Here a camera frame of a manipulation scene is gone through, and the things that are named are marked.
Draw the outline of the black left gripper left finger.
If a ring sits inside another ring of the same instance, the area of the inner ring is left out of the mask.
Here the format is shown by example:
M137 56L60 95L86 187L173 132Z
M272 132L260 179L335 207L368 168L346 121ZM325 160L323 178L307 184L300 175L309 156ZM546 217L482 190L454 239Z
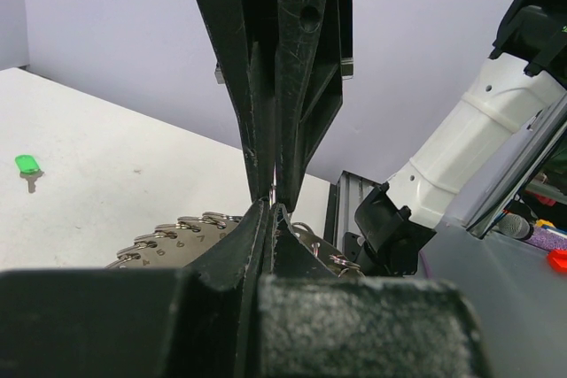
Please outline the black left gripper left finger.
M268 232L270 206L254 202L240 223L183 269L188 281L257 281Z

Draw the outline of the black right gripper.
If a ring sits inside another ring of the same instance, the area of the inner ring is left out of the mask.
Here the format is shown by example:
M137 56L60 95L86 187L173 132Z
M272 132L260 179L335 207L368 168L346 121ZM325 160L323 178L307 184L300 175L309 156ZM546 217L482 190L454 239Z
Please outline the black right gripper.
M352 0L196 0L237 117L252 201L296 207L343 97Z

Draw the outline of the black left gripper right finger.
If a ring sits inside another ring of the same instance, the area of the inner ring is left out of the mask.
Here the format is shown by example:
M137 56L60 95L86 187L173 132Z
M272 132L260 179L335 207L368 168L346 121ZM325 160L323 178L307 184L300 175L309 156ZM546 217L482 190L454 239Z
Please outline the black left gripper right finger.
M292 230L283 204L274 204L265 239L265 273L278 278L331 279L337 276L301 242Z

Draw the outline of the metal disc with keyrings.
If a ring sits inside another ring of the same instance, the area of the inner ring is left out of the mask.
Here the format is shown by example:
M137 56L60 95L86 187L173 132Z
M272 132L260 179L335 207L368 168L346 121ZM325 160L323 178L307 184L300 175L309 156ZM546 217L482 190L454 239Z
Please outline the metal disc with keyrings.
M140 235L131 246L117 252L110 268L183 267L211 249L241 221L240 216L204 212L182 216L173 224L161 224ZM303 222L291 224L293 234L339 278L362 275L361 267L315 235Z

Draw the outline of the small metal keyring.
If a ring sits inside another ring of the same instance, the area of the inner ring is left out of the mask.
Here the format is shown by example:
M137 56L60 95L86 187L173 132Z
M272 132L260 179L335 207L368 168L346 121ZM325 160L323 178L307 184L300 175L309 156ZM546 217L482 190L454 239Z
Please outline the small metal keyring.
M274 205L277 202L277 168L276 168L276 166L273 167L273 176L272 176L272 182L270 184L268 200L269 200L270 205Z

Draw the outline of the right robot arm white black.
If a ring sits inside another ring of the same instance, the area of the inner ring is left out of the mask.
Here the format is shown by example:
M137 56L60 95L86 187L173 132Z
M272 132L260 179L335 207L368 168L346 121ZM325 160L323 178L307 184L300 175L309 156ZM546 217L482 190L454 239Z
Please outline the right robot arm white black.
M292 212L353 71L353 0L196 0L233 105L253 201ZM476 171L566 91L566 0L514 0L478 77L417 153L363 201L366 274L413 274Z

